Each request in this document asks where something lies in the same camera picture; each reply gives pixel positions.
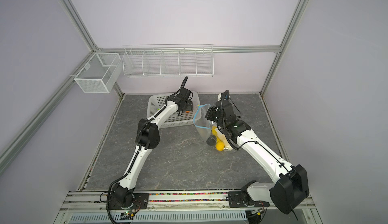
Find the clear zip top bag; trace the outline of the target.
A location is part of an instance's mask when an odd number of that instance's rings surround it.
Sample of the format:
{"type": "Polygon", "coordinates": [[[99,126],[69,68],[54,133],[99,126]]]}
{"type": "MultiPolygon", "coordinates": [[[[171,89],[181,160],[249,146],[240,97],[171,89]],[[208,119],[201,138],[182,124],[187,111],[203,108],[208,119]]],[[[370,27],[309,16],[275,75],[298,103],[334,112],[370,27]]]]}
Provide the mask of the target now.
{"type": "Polygon", "coordinates": [[[216,123],[206,119],[206,113],[210,107],[210,104],[198,105],[193,118],[197,131],[207,145],[214,147],[218,151],[233,150],[227,142],[225,135],[217,129],[216,123]]]}

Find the yellow toy lemon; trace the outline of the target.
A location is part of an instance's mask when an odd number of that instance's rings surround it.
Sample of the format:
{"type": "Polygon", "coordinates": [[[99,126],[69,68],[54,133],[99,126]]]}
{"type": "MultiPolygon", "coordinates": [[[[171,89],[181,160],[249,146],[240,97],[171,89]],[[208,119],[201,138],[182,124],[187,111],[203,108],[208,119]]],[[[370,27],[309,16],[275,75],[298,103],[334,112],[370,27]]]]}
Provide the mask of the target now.
{"type": "Polygon", "coordinates": [[[222,141],[218,141],[218,142],[216,143],[215,147],[216,147],[216,149],[217,149],[218,151],[223,151],[224,148],[225,148],[225,145],[224,145],[224,143],[223,143],[222,141]]]}

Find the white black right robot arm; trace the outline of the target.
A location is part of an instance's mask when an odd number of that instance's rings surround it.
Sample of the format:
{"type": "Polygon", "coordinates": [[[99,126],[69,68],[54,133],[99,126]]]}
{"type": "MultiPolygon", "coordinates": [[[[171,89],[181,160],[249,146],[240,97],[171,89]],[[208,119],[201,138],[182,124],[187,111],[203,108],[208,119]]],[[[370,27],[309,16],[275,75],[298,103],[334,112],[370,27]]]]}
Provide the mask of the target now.
{"type": "Polygon", "coordinates": [[[218,96],[215,106],[206,113],[234,150],[245,150],[272,180],[270,185],[251,181],[242,187],[242,202],[252,206],[257,202],[271,202],[284,214],[289,214],[309,196],[307,171],[293,165],[269,148],[252,128],[233,110],[234,104],[226,93],[218,96]]]}

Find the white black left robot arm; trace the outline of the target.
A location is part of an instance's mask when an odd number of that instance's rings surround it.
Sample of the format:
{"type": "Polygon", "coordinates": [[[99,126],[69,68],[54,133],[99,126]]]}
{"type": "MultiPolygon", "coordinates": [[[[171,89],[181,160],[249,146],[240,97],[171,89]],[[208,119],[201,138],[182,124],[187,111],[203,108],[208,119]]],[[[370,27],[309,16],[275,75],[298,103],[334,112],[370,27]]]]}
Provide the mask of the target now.
{"type": "Polygon", "coordinates": [[[147,119],[141,119],[136,131],[136,148],[124,175],[114,180],[107,193],[107,209],[113,204],[119,208],[129,209],[134,203],[135,190],[139,174],[148,156],[160,143],[159,127],[173,114],[182,115],[193,106],[193,92],[185,88],[188,77],[185,77],[180,88],[166,97],[164,105],[147,119]]]}

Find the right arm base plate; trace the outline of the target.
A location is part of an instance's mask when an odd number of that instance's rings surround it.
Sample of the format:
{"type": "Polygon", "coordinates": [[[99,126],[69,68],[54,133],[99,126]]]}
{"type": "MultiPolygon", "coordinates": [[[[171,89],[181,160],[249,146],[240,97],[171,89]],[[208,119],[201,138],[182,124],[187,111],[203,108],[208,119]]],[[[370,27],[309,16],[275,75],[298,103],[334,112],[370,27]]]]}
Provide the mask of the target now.
{"type": "Polygon", "coordinates": [[[247,192],[229,191],[226,197],[226,201],[231,208],[243,208],[243,207],[269,207],[269,202],[266,201],[254,201],[247,192]]]}

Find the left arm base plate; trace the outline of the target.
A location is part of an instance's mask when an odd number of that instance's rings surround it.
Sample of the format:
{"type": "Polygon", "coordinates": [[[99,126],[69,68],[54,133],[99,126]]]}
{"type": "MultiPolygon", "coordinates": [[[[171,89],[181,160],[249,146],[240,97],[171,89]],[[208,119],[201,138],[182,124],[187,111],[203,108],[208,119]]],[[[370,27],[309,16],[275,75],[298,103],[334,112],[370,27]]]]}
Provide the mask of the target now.
{"type": "Polygon", "coordinates": [[[146,209],[149,193],[111,194],[108,201],[109,210],[146,209]]]}

